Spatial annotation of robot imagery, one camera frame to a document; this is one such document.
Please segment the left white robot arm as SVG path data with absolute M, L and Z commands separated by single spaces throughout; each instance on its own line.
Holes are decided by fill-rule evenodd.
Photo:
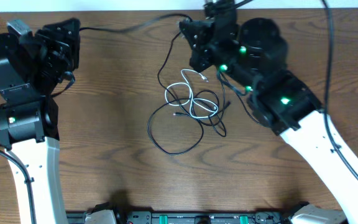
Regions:
M 80 21 L 33 32 L 20 20 L 0 34 L 0 155 L 9 161 L 22 223 L 67 223 L 59 175 L 55 87 L 75 82 Z

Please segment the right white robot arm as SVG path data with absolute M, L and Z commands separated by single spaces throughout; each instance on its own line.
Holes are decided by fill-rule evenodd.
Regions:
M 317 173 L 340 205 L 323 210 L 310 204 L 285 218 L 287 223 L 358 223 L 358 157 L 328 115 L 328 101 L 287 68 L 288 45 L 271 19 L 239 25 L 234 1 L 207 1 L 206 19 L 185 19 L 179 29 L 197 72 L 215 67 L 229 76 L 226 85 L 247 104 L 257 121 L 294 148 Z

